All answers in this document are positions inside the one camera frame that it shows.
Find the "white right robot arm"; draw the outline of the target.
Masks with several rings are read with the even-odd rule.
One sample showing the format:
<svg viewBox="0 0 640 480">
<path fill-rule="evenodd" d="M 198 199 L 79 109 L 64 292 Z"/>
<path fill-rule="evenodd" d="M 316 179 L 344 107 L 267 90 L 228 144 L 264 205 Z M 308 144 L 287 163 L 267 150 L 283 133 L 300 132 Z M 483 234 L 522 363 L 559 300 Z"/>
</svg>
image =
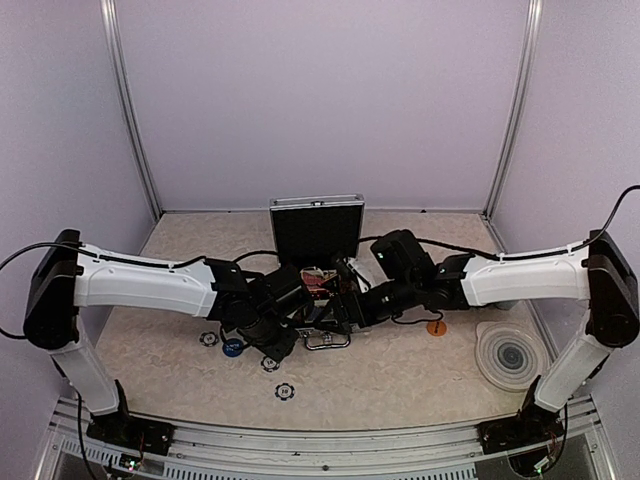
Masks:
<svg viewBox="0 0 640 480">
<path fill-rule="evenodd" d="M 568 298 L 588 303 L 574 339 L 528 393 L 529 407 L 513 419 L 511 433 L 535 442 L 579 386 L 616 348 L 639 335 L 638 281 L 603 230 L 556 250 L 520 255 L 459 250 L 434 263 L 409 230 L 396 230 L 370 247 L 386 282 L 363 293 L 349 292 L 338 317 L 369 327 L 417 306 L 462 311 L 503 302 Z"/>
</svg>

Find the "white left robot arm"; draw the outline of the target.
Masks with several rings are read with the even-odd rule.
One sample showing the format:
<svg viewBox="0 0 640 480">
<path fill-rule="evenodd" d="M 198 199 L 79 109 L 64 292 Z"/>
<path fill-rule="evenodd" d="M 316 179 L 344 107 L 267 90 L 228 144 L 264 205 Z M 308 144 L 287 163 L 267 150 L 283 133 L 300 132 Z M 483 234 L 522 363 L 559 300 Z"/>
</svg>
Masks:
<svg viewBox="0 0 640 480">
<path fill-rule="evenodd" d="M 312 302 L 291 265 L 261 274 L 206 256 L 174 262 L 123 255 L 85 244 L 71 229 L 42 246 L 47 253 L 31 279 L 24 335 L 48 351 L 89 412 L 101 416 L 102 430 L 121 445 L 133 443 L 140 424 L 124 410 L 122 387 L 87 339 L 81 309 L 132 307 L 217 321 L 280 362 L 298 338 L 291 315 Z"/>
</svg>

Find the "aluminium poker chip case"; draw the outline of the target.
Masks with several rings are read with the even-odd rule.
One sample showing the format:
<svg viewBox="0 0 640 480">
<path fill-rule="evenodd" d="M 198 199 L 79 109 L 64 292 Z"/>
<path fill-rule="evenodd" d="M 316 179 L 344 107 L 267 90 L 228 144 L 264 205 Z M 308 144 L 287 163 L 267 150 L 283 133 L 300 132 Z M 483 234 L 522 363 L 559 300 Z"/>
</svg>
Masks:
<svg viewBox="0 0 640 480">
<path fill-rule="evenodd" d="M 365 208 L 360 194 L 272 199 L 269 212 L 276 252 L 285 265 L 319 278 L 339 272 L 334 260 L 357 257 Z M 326 302 L 314 301 L 292 317 L 310 351 L 342 349 L 351 343 L 348 327 L 321 318 Z"/>
</svg>

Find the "red playing card deck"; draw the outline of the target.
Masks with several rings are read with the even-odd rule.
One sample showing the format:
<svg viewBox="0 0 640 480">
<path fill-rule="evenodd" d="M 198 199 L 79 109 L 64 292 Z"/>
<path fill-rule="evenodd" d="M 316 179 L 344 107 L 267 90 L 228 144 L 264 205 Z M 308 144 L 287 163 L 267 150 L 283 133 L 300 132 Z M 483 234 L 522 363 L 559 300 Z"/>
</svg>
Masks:
<svg viewBox="0 0 640 480">
<path fill-rule="evenodd" d="M 313 297 L 325 298 L 331 294 L 328 283 L 337 276 L 337 271 L 309 267 L 302 269 L 300 275 L 307 290 Z"/>
</svg>

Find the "single black white chip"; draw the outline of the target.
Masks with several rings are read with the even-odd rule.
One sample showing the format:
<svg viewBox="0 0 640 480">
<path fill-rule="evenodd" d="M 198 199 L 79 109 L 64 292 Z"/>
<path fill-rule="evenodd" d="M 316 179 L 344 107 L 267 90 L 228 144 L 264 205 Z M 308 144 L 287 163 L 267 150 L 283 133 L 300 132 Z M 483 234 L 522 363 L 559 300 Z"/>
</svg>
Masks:
<svg viewBox="0 0 640 480">
<path fill-rule="evenodd" d="M 275 387 L 274 395 L 281 401 L 288 401 L 295 396 L 295 387 L 286 382 L 280 383 Z"/>
</svg>

